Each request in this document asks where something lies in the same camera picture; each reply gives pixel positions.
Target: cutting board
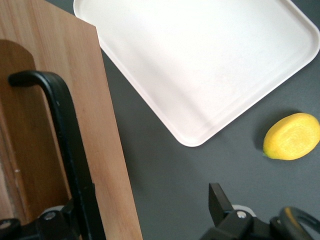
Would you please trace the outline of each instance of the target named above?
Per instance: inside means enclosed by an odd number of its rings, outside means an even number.
[[[0,56],[0,219],[26,224],[70,198],[41,89],[7,82],[54,72],[73,99],[106,237],[142,239],[96,28],[44,0],[2,0]]]

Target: gray table surface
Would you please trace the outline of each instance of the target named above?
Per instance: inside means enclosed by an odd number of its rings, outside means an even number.
[[[73,14],[73,0],[47,0]],[[320,28],[320,1],[293,1]],[[181,145],[103,53],[105,71],[145,240],[198,240],[213,225],[208,185],[265,222],[284,206],[320,219],[320,144],[294,161],[263,156],[268,129],[306,112],[320,120],[320,54],[206,143]]]

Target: black plastic part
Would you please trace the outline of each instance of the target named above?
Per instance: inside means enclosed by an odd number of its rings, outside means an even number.
[[[209,184],[209,211],[215,226],[234,210],[219,183]]]
[[[301,223],[320,234],[320,221],[296,207],[283,208],[279,219],[288,240],[313,240]]]
[[[36,221],[36,228],[41,240],[79,239],[60,211],[49,211],[41,215]]]
[[[0,240],[12,239],[14,233],[21,230],[19,219],[10,218],[0,220]]]
[[[238,212],[244,213],[246,217],[241,218]],[[224,232],[230,233],[234,239],[242,239],[253,230],[254,218],[246,211],[233,210],[219,224],[218,228]]]
[[[15,73],[8,77],[8,81],[13,87],[39,85],[43,89],[52,115],[82,239],[106,239],[74,104],[65,81],[55,73],[40,71]]]

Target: yellow lemon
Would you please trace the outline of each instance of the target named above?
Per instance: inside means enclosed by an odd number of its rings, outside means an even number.
[[[299,112],[281,119],[269,129],[263,152],[271,159],[295,160],[310,153],[319,141],[319,121]]]

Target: metal screw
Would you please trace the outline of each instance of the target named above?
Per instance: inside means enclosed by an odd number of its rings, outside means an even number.
[[[54,211],[48,212],[43,218],[44,220],[51,220],[56,216],[56,213]]]
[[[240,219],[245,219],[247,217],[247,214],[244,211],[237,211],[236,214]]]
[[[10,221],[4,221],[3,223],[0,224],[0,230],[6,229],[11,226]]]

